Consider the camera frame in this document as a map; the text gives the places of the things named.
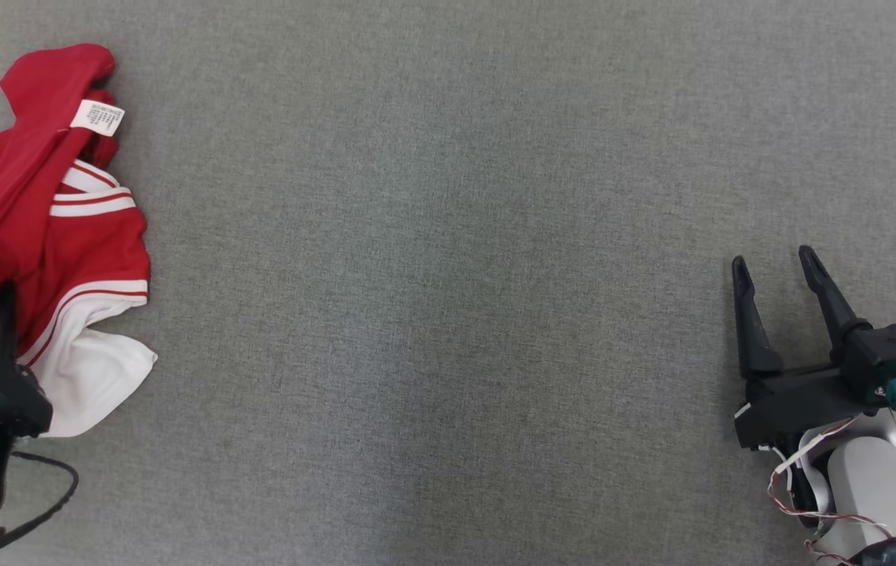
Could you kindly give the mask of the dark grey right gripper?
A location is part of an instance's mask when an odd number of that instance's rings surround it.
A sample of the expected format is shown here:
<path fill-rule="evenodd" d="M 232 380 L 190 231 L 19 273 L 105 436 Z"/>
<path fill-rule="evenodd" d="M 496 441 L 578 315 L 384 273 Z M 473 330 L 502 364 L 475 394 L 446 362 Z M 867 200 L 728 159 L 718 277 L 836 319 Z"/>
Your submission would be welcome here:
<path fill-rule="evenodd" d="M 896 380 L 896 325 L 874 329 L 858 318 L 811 246 L 800 246 L 798 258 L 821 306 L 832 363 L 784 373 L 784 362 L 771 348 L 759 315 L 745 258 L 736 255 L 731 264 L 740 376 L 750 380 L 754 393 L 734 420 L 736 439 L 744 449 L 890 407 L 885 394 Z"/>

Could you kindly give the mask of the red and white shirt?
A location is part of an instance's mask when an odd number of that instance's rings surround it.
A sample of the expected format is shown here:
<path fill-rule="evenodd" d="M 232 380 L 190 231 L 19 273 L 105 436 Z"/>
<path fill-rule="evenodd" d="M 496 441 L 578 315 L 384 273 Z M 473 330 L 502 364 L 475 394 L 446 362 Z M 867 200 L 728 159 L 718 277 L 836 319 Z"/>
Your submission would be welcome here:
<path fill-rule="evenodd" d="M 149 301 L 146 222 L 106 171 L 123 118 L 106 47 L 21 55 L 2 80 L 0 286 L 16 286 L 17 361 L 53 408 L 50 438 L 85 433 L 149 375 L 156 354 L 94 325 Z"/>

